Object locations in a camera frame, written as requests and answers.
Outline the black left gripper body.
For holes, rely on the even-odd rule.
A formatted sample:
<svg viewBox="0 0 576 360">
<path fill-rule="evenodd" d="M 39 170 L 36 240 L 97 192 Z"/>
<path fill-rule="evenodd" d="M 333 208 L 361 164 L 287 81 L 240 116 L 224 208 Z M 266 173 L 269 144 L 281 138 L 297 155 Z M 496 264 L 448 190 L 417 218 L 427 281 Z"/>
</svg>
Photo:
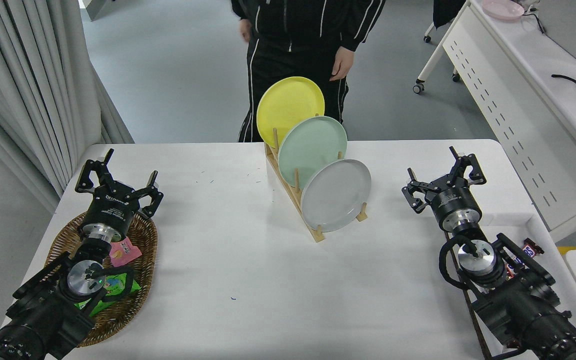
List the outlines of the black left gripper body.
<svg viewBox="0 0 576 360">
<path fill-rule="evenodd" d="M 92 191 L 93 201 L 81 223 L 81 230 L 89 234 L 94 227 L 112 228 L 118 235 L 125 236 L 140 205 L 137 199 L 127 200 L 126 196 L 135 190 L 125 184 L 118 184 L 114 190 L 110 186 L 98 186 Z"/>
</svg>

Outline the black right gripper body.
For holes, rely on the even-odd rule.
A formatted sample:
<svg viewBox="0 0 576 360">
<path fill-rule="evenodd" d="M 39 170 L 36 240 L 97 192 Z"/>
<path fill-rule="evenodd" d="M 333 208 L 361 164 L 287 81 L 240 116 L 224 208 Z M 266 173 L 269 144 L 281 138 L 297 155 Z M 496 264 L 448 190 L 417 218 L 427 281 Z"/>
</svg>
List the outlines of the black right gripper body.
<svg viewBox="0 0 576 360">
<path fill-rule="evenodd" d="M 431 183 L 431 186 L 438 189 L 428 191 L 428 205 L 440 226 L 461 226 L 480 221 L 482 210 L 470 191 L 470 183 Z"/>
</svg>

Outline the person's left hand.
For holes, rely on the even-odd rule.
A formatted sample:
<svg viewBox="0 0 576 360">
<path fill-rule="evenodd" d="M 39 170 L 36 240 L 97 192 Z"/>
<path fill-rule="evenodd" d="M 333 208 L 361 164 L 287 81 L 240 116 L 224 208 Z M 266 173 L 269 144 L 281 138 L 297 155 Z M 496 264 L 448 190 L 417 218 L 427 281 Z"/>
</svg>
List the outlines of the person's left hand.
<svg viewBox="0 0 576 360">
<path fill-rule="evenodd" d="M 345 47 L 339 47 L 334 56 L 333 69 L 329 81 L 334 82 L 347 78 L 352 66 L 354 66 L 354 61 L 354 51 Z"/>
</svg>

